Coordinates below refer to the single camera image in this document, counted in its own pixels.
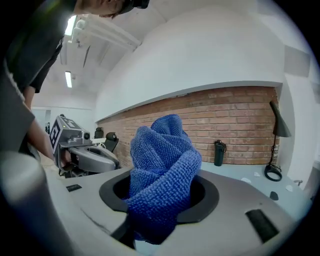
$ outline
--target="blue towel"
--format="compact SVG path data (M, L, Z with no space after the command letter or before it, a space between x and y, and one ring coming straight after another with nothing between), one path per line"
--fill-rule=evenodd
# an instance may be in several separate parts
M134 169L125 202L135 238L161 244L175 229L178 214L190 207L201 155L175 114L138 128L130 154Z

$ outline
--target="brick wall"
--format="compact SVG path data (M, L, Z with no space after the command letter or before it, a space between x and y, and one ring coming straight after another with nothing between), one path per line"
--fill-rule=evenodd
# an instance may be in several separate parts
M274 141L274 115L269 101L278 103L272 87L242 86L202 90L167 98L119 113L99 122L104 134L116 132L114 153L122 167L132 165L130 141L140 126L177 114L183 129L205 162L214 162L214 142L227 144L225 164L266 164Z

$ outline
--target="gray table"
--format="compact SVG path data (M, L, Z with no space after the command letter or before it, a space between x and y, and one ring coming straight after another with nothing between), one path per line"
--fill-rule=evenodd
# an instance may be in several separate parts
M302 219L312 205L312 201L307 198L301 188L287 176L283 176L278 182L267 179L264 175L265 165L223 164L218 167L212 162L202 162L201 169L236 180L247 178L253 187L268 197L271 191L276 192L279 200L275 202L295 221ZM259 173L260 177L255 177L254 172ZM288 185L292 186L292 192L286 190Z

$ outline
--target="black water bottle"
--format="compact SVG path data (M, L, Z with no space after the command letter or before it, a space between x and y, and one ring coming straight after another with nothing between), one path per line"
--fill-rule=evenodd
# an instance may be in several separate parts
M224 144L221 140L214 142L214 165L221 166L224 161L224 154L227 151L227 145Z

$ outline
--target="lamp shade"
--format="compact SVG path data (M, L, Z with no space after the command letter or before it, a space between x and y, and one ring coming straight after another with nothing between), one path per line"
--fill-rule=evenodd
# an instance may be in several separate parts
M275 124L273 128L273 134L279 137L291 137L289 128L287 127L285 121L280 115L280 112L273 101L270 101L270 106L275 116Z

